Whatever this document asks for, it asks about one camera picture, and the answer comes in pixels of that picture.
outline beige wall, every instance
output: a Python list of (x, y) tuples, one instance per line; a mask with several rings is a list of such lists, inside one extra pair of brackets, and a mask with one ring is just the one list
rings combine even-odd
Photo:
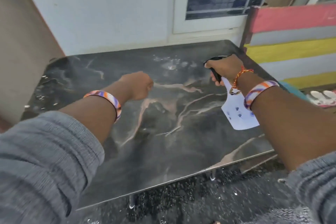
[(49, 60), (62, 56), (31, 0), (0, 0), (0, 116), (18, 122)]

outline fist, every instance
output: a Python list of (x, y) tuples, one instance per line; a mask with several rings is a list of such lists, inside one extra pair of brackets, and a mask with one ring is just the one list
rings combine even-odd
[[(213, 68), (218, 74), (222, 77), (225, 77), (233, 84), (237, 74), (241, 71), (243, 62), (235, 55), (231, 55), (227, 58), (221, 60), (208, 60), (204, 65), (206, 68)], [(211, 73), (212, 80), (216, 83), (217, 86), (224, 85), (221, 81), (220, 83), (216, 81), (215, 77)]]
[(132, 100), (146, 98), (153, 87), (153, 80), (142, 71), (125, 74), (119, 79), (119, 82), (128, 88)]

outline marble veining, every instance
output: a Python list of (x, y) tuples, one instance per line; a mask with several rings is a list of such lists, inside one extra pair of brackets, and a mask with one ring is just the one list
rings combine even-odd
[(232, 53), (273, 79), (228, 40), (69, 56), (48, 65), (23, 119), (58, 110), (126, 73), (144, 71), (153, 79), (147, 99), (124, 105), (80, 208), (269, 152), (259, 127), (232, 128), (221, 111), (226, 89), (203, 66)]

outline gray stripe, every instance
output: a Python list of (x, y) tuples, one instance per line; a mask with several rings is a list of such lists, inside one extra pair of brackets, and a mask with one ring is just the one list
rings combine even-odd
[(336, 53), (259, 64), (277, 80), (336, 71)]
[(269, 31), (253, 34), (250, 46), (336, 37), (336, 26)]

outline tie-dye wristband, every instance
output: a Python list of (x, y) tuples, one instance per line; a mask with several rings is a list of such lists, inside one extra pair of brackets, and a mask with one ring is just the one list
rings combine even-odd
[(262, 93), (264, 90), (269, 89), (273, 86), (279, 86), (279, 84), (275, 81), (264, 81), (251, 89), (244, 100), (244, 106), (246, 107), (246, 109), (251, 110), (251, 105), (256, 97), (259, 96), (260, 93)]
[(115, 122), (119, 120), (121, 115), (121, 105), (119, 104), (119, 101), (110, 93), (103, 91), (103, 90), (94, 90), (86, 94), (83, 98), (88, 96), (100, 96), (105, 99), (107, 99), (115, 108)]

